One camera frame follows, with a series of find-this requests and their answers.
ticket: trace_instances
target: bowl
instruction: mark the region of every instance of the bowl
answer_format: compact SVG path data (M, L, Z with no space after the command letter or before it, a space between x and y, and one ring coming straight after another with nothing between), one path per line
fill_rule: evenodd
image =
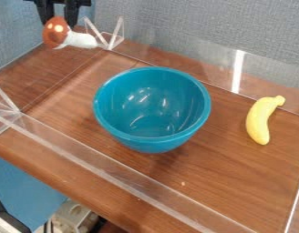
M94 113L127 147L163 153L197 133L211 112L211 97L187 73L142 67L114 76L99 88Z

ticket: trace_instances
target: yellow banana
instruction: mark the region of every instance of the yellow banana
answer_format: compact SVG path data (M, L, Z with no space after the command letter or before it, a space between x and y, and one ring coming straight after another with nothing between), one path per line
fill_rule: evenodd
M267 119L275 108L285 103L285 97L263 97L257 100L246 119L246 128L251 139L261 145L266 145L270 141L270 133Z

